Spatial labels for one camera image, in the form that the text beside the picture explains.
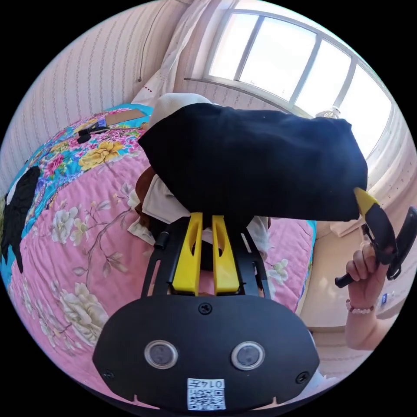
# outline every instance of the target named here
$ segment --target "human arm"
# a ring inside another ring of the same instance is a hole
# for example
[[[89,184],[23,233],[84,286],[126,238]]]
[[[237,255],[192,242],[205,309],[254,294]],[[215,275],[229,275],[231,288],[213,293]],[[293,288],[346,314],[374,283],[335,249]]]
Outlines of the human arm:
[[[352,308],[370,311],[365,314],[348,313],[346,344],[351,349],[374,350],[391,328],[396,317],[381,320],[375,313],[375,304],[382,292],[388,265],[377,265],[375,251],[369,244],[356,251],[346,265],[346,272],[353,278],[349,284]]]

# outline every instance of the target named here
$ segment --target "window frame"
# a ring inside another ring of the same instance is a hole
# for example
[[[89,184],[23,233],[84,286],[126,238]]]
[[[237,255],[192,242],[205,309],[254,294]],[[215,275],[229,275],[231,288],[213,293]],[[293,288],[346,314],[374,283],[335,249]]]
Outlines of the window frame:
[[[258,16],[258,19],[253,27],[252,33],[248,39],[248,42],[246,44],[246,47],[244,49],[243,55],[241,56],[239,65],[237,67],[235,76],[233,80],[230,79],[226,79],[226,78],[220,78],[220,77],[214,77],[209,75],[211,66],[213,64],[216,52],[218,50],[220,41],[222,39],[223,33],[225,32],[225,29],[232,17],[233,14],[251,14],[251,15],[256,15]],[[247,84],[243,81],[240,81],[239,78],[242,74],[243,68],[245,66],[246,60],[249,57],[249,54],[251,52],[253,43],[256,39],[257,34],[259,33],[259,30],[261,28],[262,22],[264,21],[265,18],[272,18],[272,19],[276,19],[276,20],[281,20],[287,23],[291,23],[294,24],[296,26],[299,26],[303,29],[309,30],[313,33],[316,34],[316,42],[314,44],[313,50],[310,54],[310,57],[307,61],[307,64],[304,68],[304,71],[297,83],[297,86],[290,98],[289,101],[286,101],[284,99],[282,99],[281,97],[270,93],[269,91],[263,90],[259,87],[256,87],[254,85],[251,84]],[[391,101],[391,112],[390,115],[388,117],[387,123],[385,125],[385,128],[381,134],[381,137],[379,138],[379,140],[377,141],[377,144],[379,143],[380,139],[384,136],[384,134],[386,133],[386,131],[389,129],[389,126],[391,125],[392,119],[393,119],[393,114],[394,114],[394,104],[395,101],[392,97],[392,95],[390,94],[390,92],[388,91],[388,89],[386,88],[386,86],[382,83],[382,81],[380,80],[380,78],[376,75],[376,73],[369,67],[368,64],[366,64],[366,62],[359,56],[357,55],[352,49],[347,48],[345,45],[341,44],[339,41],[337,41],[335,38],[329,36],[327,33],[322,32],[319,29],[316,29],[306,23],[300,22],[296,19],[292,19],[290,17],[286,17],[283,15],[279,15],[279,14],[274,14],[274,13],[269,13],[269,12],[262,12],[259,10],[246,10],[246,9],[235,9],[235,8],[230,8],[225,10],[224,16],[222,17],[222,19],[220,20],[220,23],[218,25],[218,28],[216,30],[216,33],[214,35],[213,38],[213,42],[211,44],[210,50],[208,52],[207,55],[207,60],[204,66],[204,70],[203,70],[203,74],[202,74],[202,81],[205,82],[209,82],[209,83],[215,83],[215,84],[219,84],[222,86],[226,86],[226,87],[230,87],[230,88],[234,88],[234,89],[238,89],[238,90],[243,90],[245,92],[247,92],[248,94],[252,94],[255,96],[258,96],[264,100],[267,100],[271,103],[274,103],[276,106],[282,108],[284,111],[286,112],[290,112],[293,113],[297,116],[302,116],[302,117],[306,117],[306,118],[312,118],[314,117],[314,115],[309,115],[308,113],[306,113],[303,109],[299,108],[298,106],[295,105],[295,102],[298,98],[298,96],[301,93],[301,90],[311,72],[311,69],[314,65],[315,59],[317,57],[321,42],[325,40],[327,42],[329,42],[332,46],[338,48],[339,50],[341,50],[343,53],[345,53],[346,55],[348,55],[351,58],[351,63],[349,66],[349,70],[348,73],[346,75],[346,78],[342,84],[342,87],[339,91],[338,96],[336,97],[336,100],[334,101],[333,105],[336,107],[340,107],[341,103],[343,102],[349,87],[351,86],[355,71],[356,71],[356,67],[357,65],[360,66],[370,77],[371,79],[382,89],[382,91],[385,93],[385,95],[388,97],[388,99]]]

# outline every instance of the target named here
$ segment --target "qr code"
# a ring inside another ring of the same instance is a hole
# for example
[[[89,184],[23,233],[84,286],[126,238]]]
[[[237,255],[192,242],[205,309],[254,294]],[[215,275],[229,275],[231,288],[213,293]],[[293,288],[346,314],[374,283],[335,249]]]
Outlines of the qr code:
[[[187,392],[189,410],[215,411],[226,409],[224,379],[188,378]]]

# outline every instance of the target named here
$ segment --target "bed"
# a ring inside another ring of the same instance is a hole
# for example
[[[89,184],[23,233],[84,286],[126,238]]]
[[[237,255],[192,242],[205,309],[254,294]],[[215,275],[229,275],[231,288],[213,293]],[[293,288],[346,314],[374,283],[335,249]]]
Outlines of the bed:
[[[106,115],[138,109],[143,117],[120,123],[86,143],[78,130]],[[149,166],[138,145],[152,108],[123,104],[58,132],[17,174],[40,176],[27,213],[19,270],[11,248],[1,275],[20,319],[45,354],[65,373],[102,394],[124,401],[102,382],[94,346],[106,320],[140,297],[152,246],[127,228],[137,219],[130,200]],[[299,313],[311,270],[316,223],[273,219],[265,267],[272,298]],[[202,292],[213,291],[202,272]]]

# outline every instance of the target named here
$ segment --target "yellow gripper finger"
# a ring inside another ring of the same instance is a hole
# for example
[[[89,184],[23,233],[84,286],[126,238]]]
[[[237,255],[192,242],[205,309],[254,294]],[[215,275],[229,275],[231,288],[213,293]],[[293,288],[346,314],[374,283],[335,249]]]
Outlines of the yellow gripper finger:
[[[369,195],[365,190],[362,188],[356,187],[354,189],[355,197],[357,205],[359,206],[359,212],[361,216],[365,216],[366,213],[370,210],[370,208],[377,204],[379,205],[378,201],[376,201],[371,195]]]
[[[177,292],[199,292],[202,231],[203,214],[192,213],[172,281]]]
[[[236,293],[239,289],[239,278],[223,216],[213,216],[212,229],[214,294]]]

